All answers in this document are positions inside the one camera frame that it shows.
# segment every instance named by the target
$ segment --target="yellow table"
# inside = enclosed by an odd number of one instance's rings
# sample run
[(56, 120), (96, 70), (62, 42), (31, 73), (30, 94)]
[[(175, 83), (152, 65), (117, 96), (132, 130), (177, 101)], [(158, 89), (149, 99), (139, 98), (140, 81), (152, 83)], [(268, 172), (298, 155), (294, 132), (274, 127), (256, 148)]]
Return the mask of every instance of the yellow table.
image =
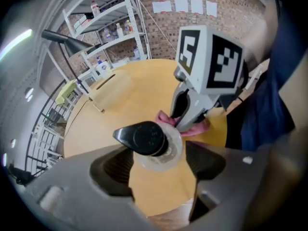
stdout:
[(74, 80), (71, 80), (67, 82), (59, 92), (55, 102), (57, 105), (64, 104), (66, 101), (66, 98), (69, 96), (69, 94), (76, 88), (76, 84), (74, 83)]
[[(67, 122), (64, 140), (65, 157), (119, 144), (112, 137), (115, 129), (141, 121), (154, 121), (160, 109), (169, 114), (173, 92), (178, 85), (173, 76), (176, 66), (176, 62), (172, 60), (152, 59), (121, 67), (119, 70), (128, 71), (133, 87), (130, 93), (123, 95), (124, 98), (117, 102), (116, 106), (102, 113), (92, 102), (88, 101), (85, 104), (88, 98), (82, 96)], [(212, 110), (211, 113), (215, 111), (221, 112), (221, 109)], [(183, 138), (184, 147), (186, 140), (217, 146), (225, 145), (227, 137), (225, 115), (214, 114), (209, 120), (210, 131)], [(134, 157), (129, 186), (133, 190), (137, 207), (145, 215), (165, 213), (193, 198), (195, 178), (185, 157), (184, 150), (178, 165), (166, 172), (147, 170)]]

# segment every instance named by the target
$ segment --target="white paper on wall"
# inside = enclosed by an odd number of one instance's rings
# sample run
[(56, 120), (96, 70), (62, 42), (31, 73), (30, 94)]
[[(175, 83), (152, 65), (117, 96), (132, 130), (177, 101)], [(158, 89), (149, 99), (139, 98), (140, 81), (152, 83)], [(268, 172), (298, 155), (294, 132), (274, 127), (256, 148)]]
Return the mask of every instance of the white paper on wall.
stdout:
[(171, 2), (170, 1), (159, 1), (159, 2), (152, 2), (153, 12), (154, 13), (161, 13), (161, 12), (170, 12), (171, 9)]
[(188, 13), (188, 1), (187, 0), (174, 0), (176, 12)]
[(206, 1), (206, 14), (217, 17), (217, 3)]
[(203, 1), (202, 0), (191, 0), (192, 13), (203, 14)]

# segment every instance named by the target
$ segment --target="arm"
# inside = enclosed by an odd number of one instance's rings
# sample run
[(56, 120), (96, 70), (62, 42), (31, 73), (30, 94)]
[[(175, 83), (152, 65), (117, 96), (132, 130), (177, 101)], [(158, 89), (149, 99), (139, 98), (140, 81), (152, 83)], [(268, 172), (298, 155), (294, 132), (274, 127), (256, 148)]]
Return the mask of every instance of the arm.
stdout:
[(275, 0), (267, 0), (264, 20), (254, 25), (241, 43), (245, 46), (244, 59), (249, 72), (269, 57), (276, 37), (278, 17)]

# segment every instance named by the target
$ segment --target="metal railing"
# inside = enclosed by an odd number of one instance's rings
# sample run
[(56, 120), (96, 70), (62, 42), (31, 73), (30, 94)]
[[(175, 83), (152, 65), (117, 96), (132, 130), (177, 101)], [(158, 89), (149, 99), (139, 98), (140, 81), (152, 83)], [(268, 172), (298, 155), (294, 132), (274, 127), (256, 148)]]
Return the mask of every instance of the metal railing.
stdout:
[[(67, 106), (57, 105), (55, 98), (66, 81), (63, 80), (52, 92), (48, 100), (45, 102), (41, 109), (29, 138), (27, 150), (26, 150), (26, 161), (25, 170), (31, 172), (34, 176), (39, 176), (47, 169), (47, 158), (58, 157), (61, 154), (56, 153), (56, 147), (61, 139), (57, 133), (53, 130), (52, 126), (63, 126), (65, 128), (64, 114), (70, 112)], [(75, 95), (69, 95), (68, 99), (73, 100), (76, 98)], [(44, 126), (46, 129), (43, 130), (41, 139), (38, 141), (35, 137), (35, 132), (39, 126)]]

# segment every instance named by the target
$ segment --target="white shelving unit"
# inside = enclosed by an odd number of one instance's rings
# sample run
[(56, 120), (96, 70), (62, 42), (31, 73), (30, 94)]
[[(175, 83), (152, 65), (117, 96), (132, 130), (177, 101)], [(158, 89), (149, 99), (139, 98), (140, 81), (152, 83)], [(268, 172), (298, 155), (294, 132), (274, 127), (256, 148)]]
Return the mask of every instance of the white shelving unit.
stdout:
[[(141, 60), (144, 60), (146, 58), (148, 59), (151, 58), (149, 41), (148, 41), (147, 34), (146, 34), (145, 24), (144, 24), (139, 0), (136, 0), (136, 1), (135, 0), (124, 0), (123, 2), (118, 3), (108, 8), (107, 10), (101, 12), (98, 16), (90, 20), (89, 23), (84, 28), (82, 28), (82, 30), (79, 30), (78, 32), (76, 32), (73, 26), (70, 24), (69, 16), (71, 14), (91, 13), (92, 12), (90, 8), (91, 1), (92, 0), (72, 0), (72, 2), (63, 10), (65, 22), (73, 38), (76, 38), (79, 35), (84, 34), (84, 33), (92, 32), (92, 31), (100, 31), (104, 27), (117, 23), (118, 21), (125, 19), (125, 18), (130, 20), (132, 27), (133, 27), (133, 31), (134, 31), (132, 34), (125, 35), (124, 37), (117, 38), (111, 42), (103, 44), (102, 46), (100, 46), (99, 48), (91, 52), (90, 54), (86, 54), (86, 53), (81, 54), (95, 78), (98, 79), (98, 75), (95, 72), (94, 67), (89, 62), (89, 58), (94, 56), (96, 53), (100, 51), (105, 52), (107, 48), (114, 46), (118, 43), (124, 42), (128, 39), (135, 38), (136, 43), (137, 43), (137, 48), (141, 56)], [(104, 8), (118, 0), (95, 0), (95, 1), (98, 3), (100, 8)], [(142, 32), (138, 31), (138, 27), (137, 27), (136, 20), (135, 20), (136, 14), (140, 18)], [(144, 37), (145, 39), (147, 54), (144, 54), (143, 47), (141, 44), (141, 38), (140, 38), (141, 36)]]

